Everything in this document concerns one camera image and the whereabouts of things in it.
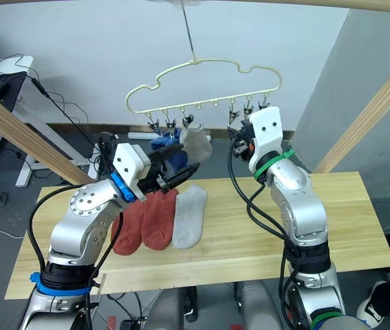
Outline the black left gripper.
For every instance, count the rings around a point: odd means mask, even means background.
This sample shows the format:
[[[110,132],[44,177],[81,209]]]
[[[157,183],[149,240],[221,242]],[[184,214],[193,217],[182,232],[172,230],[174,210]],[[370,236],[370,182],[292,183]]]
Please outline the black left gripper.
[[[167,177],[165,161],[171,165],[185,165],[186,153],[182,150],[182,144],[169,144],[153,150],[147,156],[151,161],[151,167],[144,179],[138,182],[138,188],[143,194],[161,191],[166,193],[179,186],[192,177],[200,166],[200,163],[190,164]]]

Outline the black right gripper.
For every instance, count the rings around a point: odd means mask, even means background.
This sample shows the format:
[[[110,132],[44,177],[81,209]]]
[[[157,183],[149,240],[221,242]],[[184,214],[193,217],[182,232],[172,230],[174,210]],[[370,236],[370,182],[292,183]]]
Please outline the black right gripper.
[[[227,127],[229,140],[231,141],[232,154],[243,161],[249,161],[254,154],[254,129],[247,120],[241,121],[241,128]]]

